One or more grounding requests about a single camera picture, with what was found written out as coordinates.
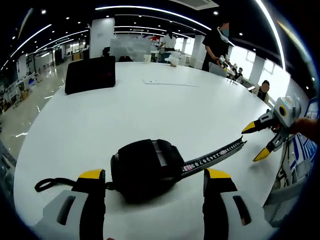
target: white shirt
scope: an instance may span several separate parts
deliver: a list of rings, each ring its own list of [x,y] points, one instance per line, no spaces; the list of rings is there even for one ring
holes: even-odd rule
[[[169,34],[163,37],[162,43],[164,43],[164,47],[166,49],[174,49],[176,45],[176,38],[172,36],[172,38],[169,37]]]

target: person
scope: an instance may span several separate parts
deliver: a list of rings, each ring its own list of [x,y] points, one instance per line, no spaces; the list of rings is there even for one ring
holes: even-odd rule
[[[203,61],[202,70],[209,72],[210,65],[212,63],[222,67],[222,63],[219,58],[224,56],[225,61],[230,65],[229,58],[227,56],[229,49],[229,22],[224,23],[221,27],[217,27],[211,30],[211,32],[205,36],[203,45],[205,45],[206,55]]]
[[[175,51],[176,38],[173,36],[173,33],[170,29],[168,29],[166,36],[163,37],[159,49],[164,46],[164,53],[161,55],[160,63],[166,63],[166,58],[170,56],[172,52]]]
[[[235,78],[236,80],[237,80],[238,78],[240,78],[240,77],[243,76],[243,75],[242,75],[242,71],[243,71],[242,67],[239,67],[239,71],[238,71],[238,72],[235,72],[234,78]]]
[[[273,108],[269,103],[269,91],[270,83],[267,80],[264,80],[261,86],[256,85],[254,89],[252,89],[252,93],[257,95],[262,101],[264,101],[269,107]]]

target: white tabletop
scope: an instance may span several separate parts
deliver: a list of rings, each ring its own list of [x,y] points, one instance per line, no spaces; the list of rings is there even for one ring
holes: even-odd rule
[[[241,137],[243,128],[268,108],[242,85],[190,67],[122,62],[115,72],[114,88],[65,95],[62,87],[31,126],[14,179],[15,207],[26,224],[35,225],[46,204],[71,189],[55,186],[38,193],[34,186],[42,179],[76,180],[83,172],[103,168],[111,181],[112,155],[144,139],[167,140],[189,161]],[[252,160],[273,136],[268,129],[245,135],[248,142],[239,152],[212,167],[230,174],[238,190],[261,206],[282,151]],[[203,239],[203,175],[183,179],[139,206],[126,205],[120,193],[107,190],[104,238]]]

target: hand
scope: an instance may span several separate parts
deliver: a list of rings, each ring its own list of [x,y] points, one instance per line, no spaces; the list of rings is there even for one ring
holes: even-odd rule
[[[215,57],[215,59],[213,60],[220,68],[223,69],[222,65],[221,65],[221,62],[220,62],[220,59],[218,57]]]

